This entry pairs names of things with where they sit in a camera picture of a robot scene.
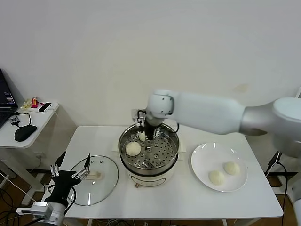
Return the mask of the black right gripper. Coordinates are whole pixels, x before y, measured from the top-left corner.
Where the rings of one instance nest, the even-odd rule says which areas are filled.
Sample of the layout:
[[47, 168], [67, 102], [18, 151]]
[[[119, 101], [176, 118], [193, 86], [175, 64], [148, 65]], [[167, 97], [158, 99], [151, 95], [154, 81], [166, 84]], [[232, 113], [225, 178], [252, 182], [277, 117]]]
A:
[[137, 127], [141, 133], [145, 131], [146, 139], [151, 141], [154, 139], [154, 131], [157, 128], [157, 121], [145, 118], [144, 116], [138, 116]]

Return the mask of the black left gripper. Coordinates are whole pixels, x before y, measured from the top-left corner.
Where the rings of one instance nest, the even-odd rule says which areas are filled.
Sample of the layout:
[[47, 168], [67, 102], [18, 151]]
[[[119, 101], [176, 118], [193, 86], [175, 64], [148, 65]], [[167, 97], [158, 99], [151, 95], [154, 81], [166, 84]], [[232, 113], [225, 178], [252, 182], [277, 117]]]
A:
[[45, 199], [45, 202], [68, 203], [67, 197], [73, 186], [78, 185], [81, 179], [85, 179], [90, 174], [90, 158], [91, 154], [85, 160], [81, 170], [75, 171], [59, 171], [66, 151], [64, 151], [56, 160], [55, 164], [50, 165], [51, 177], [55, 183], [51, 195]]

